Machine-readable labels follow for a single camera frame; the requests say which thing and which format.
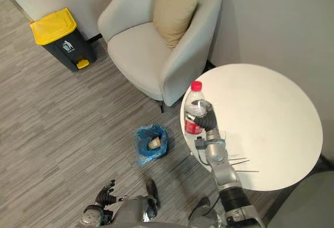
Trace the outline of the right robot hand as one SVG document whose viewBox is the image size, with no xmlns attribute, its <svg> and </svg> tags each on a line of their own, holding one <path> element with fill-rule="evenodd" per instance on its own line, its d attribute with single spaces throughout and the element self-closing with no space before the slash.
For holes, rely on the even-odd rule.
<svg viewBox="0 0 334 228">
<path fill-rule="evenodd" d="M 193 100 L 184 108 L 185 132 L 199 135 L 217 127 L 216 115 L 210 102 L 199 99 Z"/>
</svg>

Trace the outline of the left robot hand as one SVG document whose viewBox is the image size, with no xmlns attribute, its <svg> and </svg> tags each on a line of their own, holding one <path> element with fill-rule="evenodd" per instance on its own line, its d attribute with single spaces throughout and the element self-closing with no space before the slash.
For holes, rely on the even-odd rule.
<svg viewBox="0 0 334 228">
<path fill-rule="evenodd" d="M 124 200 L 122 196 L 113 196 L 112 192 L 114 191 L 115 180 L 112 179 L 106 184 L 98 193 L 95 199 L 95 205 L 100 206 L 102 209 L 106 206 L 121 202 Z"/>
</svg>

